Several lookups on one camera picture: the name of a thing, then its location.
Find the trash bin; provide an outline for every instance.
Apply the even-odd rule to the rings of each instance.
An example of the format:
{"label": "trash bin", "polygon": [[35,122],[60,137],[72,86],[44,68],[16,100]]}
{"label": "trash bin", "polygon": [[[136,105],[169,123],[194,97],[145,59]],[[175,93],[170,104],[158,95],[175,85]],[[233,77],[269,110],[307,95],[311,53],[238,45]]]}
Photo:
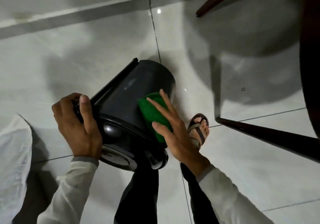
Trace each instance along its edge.
{"label": "trash bin", "polygon": [[163,168],[167,145],[148,130],[138,99],[163,89],[171,99],[175,80],[163,65],[133,59],[90,101],[103,138],[100,160],[117,168],[135,171],[138,166]]}

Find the sandal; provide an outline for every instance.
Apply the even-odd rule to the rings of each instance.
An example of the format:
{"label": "sandal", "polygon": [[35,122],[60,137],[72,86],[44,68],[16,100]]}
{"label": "sandal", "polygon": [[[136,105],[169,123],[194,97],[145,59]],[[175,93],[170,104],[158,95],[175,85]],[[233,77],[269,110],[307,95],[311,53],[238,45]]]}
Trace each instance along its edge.
{"label": "sandal", "polygon": [[[200,122],[195,122],[194,120],[195,120],[196,118],[199,118],[199,117],[201,118]],[[201,126],[202,121],[204,121],[204,120],[205,120],[206,125],[208,126],[208,128],[207,128],[207,129],[203,129],[203,131],[205,131],[205,132],[203,133],[203,132],[201,131],[201,129],[200,129],[200,126]],[[198,137],[198,139],[197,139],[197,138],[195,138],[195,137],[190,136],[191,142],[195,145],[195,147],[198,148],[198,150],[200,150],[200,148],[201,148],[202,145],[205,143],[205,140],[206,140],[206,138],[207,138],[208,135],[209,135],[209,122],[208,122],[207,117],[205,117],[202,113],[196,114],[196,115],[191,119],[190,124],[189,124],[189,126],[188,126],[187,131],[188,131],[188,134],[189,134],[189,135],[190,135],[190,132],[191,132],[193,129],[196,130],[196,132],[197,132],[197,134],[198,134],[199,137]]]}

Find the white plastic bag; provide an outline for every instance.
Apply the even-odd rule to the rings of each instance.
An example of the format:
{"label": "white plastic bag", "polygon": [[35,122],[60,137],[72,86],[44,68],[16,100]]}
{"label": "white plastic bag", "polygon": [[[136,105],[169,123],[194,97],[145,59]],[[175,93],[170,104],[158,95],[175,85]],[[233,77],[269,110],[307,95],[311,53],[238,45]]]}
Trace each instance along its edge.
{"label": "white plastic bag", "polygon": [[0,222],[11,223],[21,210],[30,171],[32,134],[30,126],[15,115],[0,132]]}

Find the brown sandal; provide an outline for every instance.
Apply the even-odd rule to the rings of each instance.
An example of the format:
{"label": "brown sandal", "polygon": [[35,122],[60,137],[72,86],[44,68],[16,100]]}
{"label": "brown sandal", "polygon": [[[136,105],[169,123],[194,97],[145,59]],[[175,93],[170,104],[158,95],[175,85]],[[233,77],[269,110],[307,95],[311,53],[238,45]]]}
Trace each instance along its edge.
{"label": "brown sandal", "polygon": [[[195,118],[201,117],[201,121],[200,122],[194,122]],[[202,147],[202,145],[205,143],[205,136],[203,135],[202,131],[200,130],[200,125],[202,123],[203,120],[206,120],[206,124],[207,126],[209,126],[209,122],[207,117],[205,117],[202,113],[198,113],[195,116],[192,117],[190,124],[188,126],[188,133],[190,133],[190,131],[192,131],[193,129],[195,129],[201,139],[201,142],[199,142],[198,139],[194,138],[194,137],[190,137],[191,138],[191,142],[198,148],[198,150],[200,150],[200,148]]]}

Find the foot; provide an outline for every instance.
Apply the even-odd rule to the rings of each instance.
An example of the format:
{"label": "foot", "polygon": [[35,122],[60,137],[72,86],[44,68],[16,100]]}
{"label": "foot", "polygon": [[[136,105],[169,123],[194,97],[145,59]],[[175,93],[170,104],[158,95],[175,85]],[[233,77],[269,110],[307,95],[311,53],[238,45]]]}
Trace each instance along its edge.
{"label": "foot", "polygon": [[203,137],[200,136],[197,129],[188,130],[191,141],[195,145],[195,147],[198,148],[198,150],[200,150],[201,146],[205,143],[205,140],[207,139],[210,133],[207,120],[204,119],[203,117],[194,118],[193,122],[190,122],[191,126],[189,127],[189,129],[192,127],[192,125],[199,124],[199,123],[200,125],[198,127]]}

